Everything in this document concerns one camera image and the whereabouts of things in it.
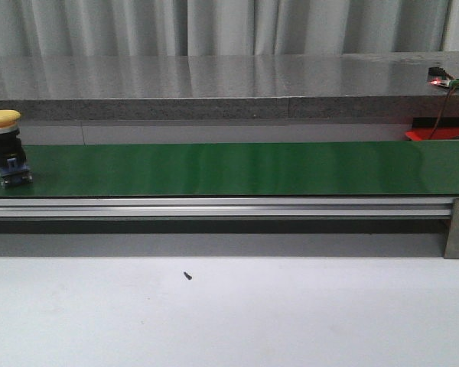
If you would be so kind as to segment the yellow mushroom push button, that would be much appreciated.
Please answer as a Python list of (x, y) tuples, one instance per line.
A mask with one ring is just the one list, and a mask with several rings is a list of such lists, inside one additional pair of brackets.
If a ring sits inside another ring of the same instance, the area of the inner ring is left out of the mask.
[(0, 110), (0, 179), (4, 188), (33, 181), (28, 159), (18, 137), (20, 117), (19, 111)]

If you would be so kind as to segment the grey stone counter slab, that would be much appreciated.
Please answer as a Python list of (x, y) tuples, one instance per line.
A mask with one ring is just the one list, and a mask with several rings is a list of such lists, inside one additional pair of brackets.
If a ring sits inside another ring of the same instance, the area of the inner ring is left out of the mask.
[(37, 120), (459, 117), (459, 52), (0, 57), (0, 109)]

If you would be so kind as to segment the red plastic tray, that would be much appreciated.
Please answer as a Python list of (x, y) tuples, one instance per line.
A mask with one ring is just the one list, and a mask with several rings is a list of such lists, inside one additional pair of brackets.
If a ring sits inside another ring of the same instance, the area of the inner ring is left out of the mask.
[(459, 127), (439, 128), (435, 132), (432, 128), (413, 128), (405, 136), (411, 141), (459, 140)]

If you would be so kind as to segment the green conveyor belt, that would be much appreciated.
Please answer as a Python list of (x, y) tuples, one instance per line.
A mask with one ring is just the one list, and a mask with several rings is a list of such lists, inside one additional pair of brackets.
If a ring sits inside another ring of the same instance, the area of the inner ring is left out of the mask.
[(0, 196), (459, 195), (459, 141), (43, 145)]

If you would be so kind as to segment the small sensor circuit board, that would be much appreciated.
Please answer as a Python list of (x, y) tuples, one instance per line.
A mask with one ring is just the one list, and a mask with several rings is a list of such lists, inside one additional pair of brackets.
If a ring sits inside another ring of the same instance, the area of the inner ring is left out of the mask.
[(445, 89), (459, 88), (459, 79), (454, 78), (441, 67), (429, 67), (427, 81), (433, 86)]

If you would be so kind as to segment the white pleated curtain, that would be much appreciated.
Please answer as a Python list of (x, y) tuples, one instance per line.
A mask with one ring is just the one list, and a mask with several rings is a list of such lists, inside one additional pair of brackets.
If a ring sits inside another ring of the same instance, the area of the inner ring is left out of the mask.
[(0, 57), (459, 51), (459, 1), (0, 1)]

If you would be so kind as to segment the aluminium conveyor frame rail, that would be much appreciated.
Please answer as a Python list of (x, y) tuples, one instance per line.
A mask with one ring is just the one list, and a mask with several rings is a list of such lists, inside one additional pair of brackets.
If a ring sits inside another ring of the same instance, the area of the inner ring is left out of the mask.
[(1, 198), (0, 218), (450, 216), (449, 196)]

